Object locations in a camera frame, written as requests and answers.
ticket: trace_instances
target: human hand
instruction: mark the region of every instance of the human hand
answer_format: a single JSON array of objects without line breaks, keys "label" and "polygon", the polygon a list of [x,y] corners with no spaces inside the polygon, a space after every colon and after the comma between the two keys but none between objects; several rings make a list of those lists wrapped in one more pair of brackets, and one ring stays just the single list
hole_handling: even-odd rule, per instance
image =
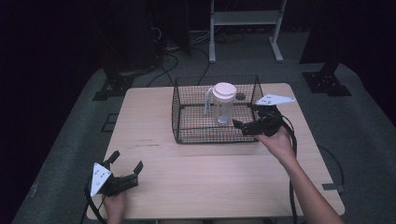
[{"label": "human hand", "polygon": [[126,197],[126,191],[112,197],[105,197],[104,206],[107,212],[108,224],[120,224],[123,221]]},{"label": "human hand", "polygon": [[282,165],[296,161],[295,154],[291,147],[289,133],[284,127],[280,127],[271,137],[264,134],[258,134],[254,137],[262,142]]}]

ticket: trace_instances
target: white lid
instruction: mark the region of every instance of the white lid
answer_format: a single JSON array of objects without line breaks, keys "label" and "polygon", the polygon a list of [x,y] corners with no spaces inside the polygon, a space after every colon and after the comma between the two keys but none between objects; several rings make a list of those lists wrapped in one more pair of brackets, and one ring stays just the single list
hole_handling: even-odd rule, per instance
[{"label": "white lid", "polygon": [[229,103],[235,99],[236,87],[227,82],[220,82],[213,88],[213,95],[219,102]]}]

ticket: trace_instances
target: wire cage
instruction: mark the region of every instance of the wire cage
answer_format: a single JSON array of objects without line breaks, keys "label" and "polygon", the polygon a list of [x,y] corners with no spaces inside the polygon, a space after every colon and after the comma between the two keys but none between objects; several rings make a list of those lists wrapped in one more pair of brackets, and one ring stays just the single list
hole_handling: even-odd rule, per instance
[{"label": "wire cage", "polygon": [[262,98],[259,78],[249,76],[178,77],[172,101],[172,130],[179,144],[254,142],[253,136],[242,135],[233,124],[218,125],[214,119],[213,96],[211,108],[205,113],[205,95],[219,82],[236,87],[233,101],[233,119],[244,123],[259,119],[252,105]]}]

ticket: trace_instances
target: clear plastic container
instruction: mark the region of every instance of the clear plastic container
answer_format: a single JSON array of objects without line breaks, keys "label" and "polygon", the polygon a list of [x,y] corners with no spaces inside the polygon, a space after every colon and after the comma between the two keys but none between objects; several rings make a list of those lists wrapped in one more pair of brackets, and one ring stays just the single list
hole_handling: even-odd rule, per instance
[{"label": "clear plastic container", "polygon": [[233,119],[233,100],[236,87],[220,82],[213,88],[214,120],[218,125],[229,125]]}]

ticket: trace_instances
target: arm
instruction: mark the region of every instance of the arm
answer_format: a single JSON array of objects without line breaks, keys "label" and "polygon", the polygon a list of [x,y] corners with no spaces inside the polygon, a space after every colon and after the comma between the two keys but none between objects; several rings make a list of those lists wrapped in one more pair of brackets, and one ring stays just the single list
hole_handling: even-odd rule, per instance
[{"label": "arm", "polygon": [[107,224],[121,224],[126,206],[126,191],[106,197],[104,206],[107,212]]},{"label": "arm", "polygon": [[285,128],[281,127],[271,137],[265,135],[256,135],[255,137],[268,148],[285,168],[307,223],[344,223],[315,188],[300,163],[297,162],[291,148],[290,136]]}]

